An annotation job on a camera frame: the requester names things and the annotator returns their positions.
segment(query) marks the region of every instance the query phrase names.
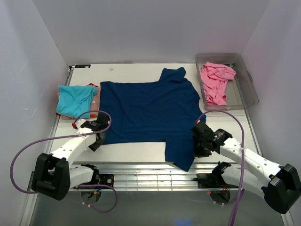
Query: white wall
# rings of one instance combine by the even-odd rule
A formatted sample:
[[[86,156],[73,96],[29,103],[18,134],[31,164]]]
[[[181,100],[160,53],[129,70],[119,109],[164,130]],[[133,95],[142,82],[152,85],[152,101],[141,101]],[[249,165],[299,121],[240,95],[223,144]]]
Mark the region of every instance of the white wall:
[[[0,225],[19,225],[25,194],[10,183],[9,167],[26,144],[49,136],[58,84],[68,67],[31,0],[0,0]],[[44,145],[30,148],[15,167],[26,189]]]
[[[241,53],[269,0],[33,0],[68,65]]]
[[[250,115],[261,150],[301,176],[301,2],[271,0],[242,57],[259,98]],[[300,209],[298,200],[290,210],[296,226]]]

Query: metal frame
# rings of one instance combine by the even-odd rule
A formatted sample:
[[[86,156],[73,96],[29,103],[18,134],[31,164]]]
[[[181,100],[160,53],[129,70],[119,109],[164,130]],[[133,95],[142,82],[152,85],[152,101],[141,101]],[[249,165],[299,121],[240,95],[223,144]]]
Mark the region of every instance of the metal frame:
[[[70,66],[69,75],[67,77],[65,85],[69,85],[74,66]],[[255,135],[252,123],[250,121],[249,113],[245,109],[248,124],[251,128],[253,140],[257,147],[257,151],[262,155],[258,146],[258,140]],[[52,129],[50,131],[50,137],[54,137],[60,116],[56,116]],[[53,141],[48,141],[45,153],[50,153]],[[193,178],[197,177],[198,173],[210,173],[216,166],[216,163],[206,164],[193,164],[189,172],[184,172],[173,164],[114,164],[114,163],[91,163],[97,166],[100,173],[110,173],[115,175],[114,188],[117,191],[213,191],[219,189],[198,188],[197,182],[193,181]],[[37,194],[28,194],[23,211],[23,216],[20,225],[29,226],[33,215],[33,210],[37,200]],[[293,226],[293,221],[289,212],[285,215],[281,215],[285,226]]]

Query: pink clothing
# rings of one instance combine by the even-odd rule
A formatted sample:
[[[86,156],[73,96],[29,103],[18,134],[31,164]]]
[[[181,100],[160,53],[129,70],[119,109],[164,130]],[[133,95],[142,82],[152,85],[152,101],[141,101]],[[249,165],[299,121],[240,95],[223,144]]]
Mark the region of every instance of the pink clothing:
[[[233,80],[236,72],[225,65],[207,62],[203,65],[201,79],[209,105],[227,105],[225,89],[228,80]]]

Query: shirt sleeve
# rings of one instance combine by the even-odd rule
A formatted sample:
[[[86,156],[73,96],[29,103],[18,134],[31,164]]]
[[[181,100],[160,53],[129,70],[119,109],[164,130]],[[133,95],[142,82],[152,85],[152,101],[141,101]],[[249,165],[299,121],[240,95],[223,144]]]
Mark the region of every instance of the shirt sleeve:
[[[192,134],[166,138],[165,161],[189,171],[194,161]]]

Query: navy blue shirt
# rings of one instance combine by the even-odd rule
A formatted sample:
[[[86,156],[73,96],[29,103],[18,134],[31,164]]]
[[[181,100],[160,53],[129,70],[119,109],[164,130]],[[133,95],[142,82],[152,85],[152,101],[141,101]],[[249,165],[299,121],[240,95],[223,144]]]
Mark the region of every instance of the navy blue shirt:
[[[102,82],[100,109],[112,117],[105,144],[165,141],[165,160],[188,171],[194,160],[190,129],[202,112],[185,74],[182,67],[165,68],[156,82]]]

